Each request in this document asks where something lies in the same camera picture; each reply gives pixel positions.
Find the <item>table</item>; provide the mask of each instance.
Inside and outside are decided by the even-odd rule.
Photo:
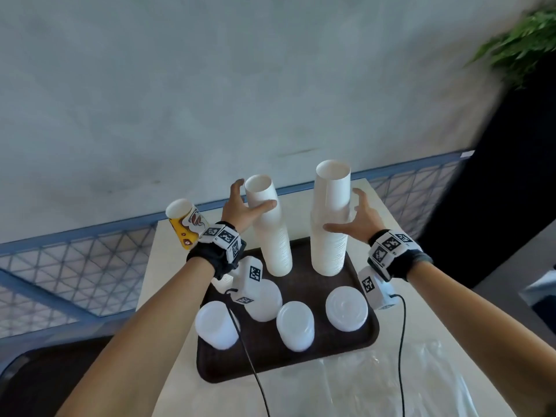
[[[365,179],[355,180],[351,182],[351,186],[358,187],[367,194],[369,204],[378,210],[388,228],[399,228],[398,223],[368,181]],[[352,195],[352,208],[357,205],[357,201],[357,196]],[[280,196],[280,203],[286,218],[290,239],[309,236],[312,189]],[[208,222],[217,222],[220,220],[221,213],[222,210],[217,209],[203,212],[203,215]],[[259,246],[252,229],[247,230],[242,238],[247,242],[247,248]],[[359,272],[367,265],[366,258],[369,246],[351,237],[347,244],[347,253],[356,271]],[[138,308],[183,266],[186,256],[187,251],[181,247],[170,223],[167,220],[160,221],[145,272]],[[500,393],[462,350],[454,337],[450,335],[413,287],[404,281],[393,280],[392,283],[396,292],[402,294],[407,302],[405,342],[439,340],[454,367],[464,377],[479,415],[514,415]],[[402,313],[402,307],[376,312],[380,322],[380,334],[371,348],[397,348]],[[194,329],[191,329],[184,347],[166,380],[153,415],[239,416],[245,413],[245,404],[240,404],[238,398],[252,398],[257,411],[263,410],[264,412],[259,388],[252,375],[218,385],[211,385],[198,375],[196,351],[197,334]],[[203,398],[204,400],[196,401],[195,398]]]

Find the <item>person's left arm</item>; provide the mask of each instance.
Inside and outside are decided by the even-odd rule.
[[[243,180],[232,184],[222,220],[241,233],[276,201],[244,205]],[[150,416],[214,275],[201,257],[187,261],[108,343],[57,417]]]

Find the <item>person's right arm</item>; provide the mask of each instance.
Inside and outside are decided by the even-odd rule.
[[[365,193],[354,192],[355,219],[324,229],[367,242],[385,226]],[[519,417],[556,416],[556,350],[430,263],[415,264],[407,280]]]

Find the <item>brown serving tray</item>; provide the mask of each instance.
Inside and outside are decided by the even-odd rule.
[[[361,291],[357,273],[348,254],[344,268],[336,276],[322,276],[311,266],[311,246],[309,237],[290,242],[294,260],[293,269],[283,277],[270,275],[266,266],[263,278],[274,281],[280,288],[284,304],[288,301],[302,301],[309,306],[315,316],[315,340],[308,350],[293,352],[282,343],[276,319],[270,322],[256,322],[245,308],[231,301],[229,295],[220,294],[212,284],[209,286],[201,306],[209,301],[224,301],[240,322],[241,336],[257,372],[319,359],[346,351],[368,347],[379,336],[379,321],[369,308],[367,322],[354,332],[342,332],[334,328],[326,317],[325,302],[328,294],[337,287],[347,285]],[[263,263],[261,249],[248,250],[244,256],[254,256]],[[197,370],[210,383],[240,378],[252,374],[251,367],[238,340],[232,348],[220,351],[198,338]]]

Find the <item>person's left hand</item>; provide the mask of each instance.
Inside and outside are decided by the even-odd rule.
[[[273,210],[277,204],[275,200],[267,200],[255,208],[249,208],[240,195],[240,187],[244,181],[240,178],[230,186],[230,200],[224,204],[222,210],[222,221],[232,224],[239,233],[248,229],[263,213]]]

